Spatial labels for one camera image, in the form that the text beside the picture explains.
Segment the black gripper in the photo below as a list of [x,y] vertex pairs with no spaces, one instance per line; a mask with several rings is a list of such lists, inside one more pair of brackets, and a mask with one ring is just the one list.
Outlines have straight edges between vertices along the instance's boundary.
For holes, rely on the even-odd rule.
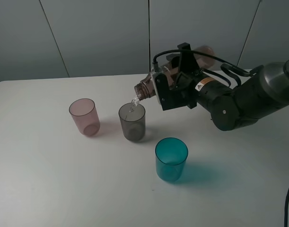
[[169,109],[176,109],[190,105],[194,108],[197,105],[196,92],[194,91],[196,79],[203,73],[203,69],[192,72],[178,72],[180,65],[179,53],[171,53],[166,56],[167,68],[170,70],[171,84],[169,85]]

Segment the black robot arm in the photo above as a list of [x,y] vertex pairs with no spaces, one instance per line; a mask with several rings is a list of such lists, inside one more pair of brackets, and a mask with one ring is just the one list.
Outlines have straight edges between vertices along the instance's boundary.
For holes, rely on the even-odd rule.
[[289,60],[250,71],[250,78],[229,88],[206,70],[180,72],[176,87],[162,98],[163,110],[201,105],[222,131],[252,125],[289,105]]

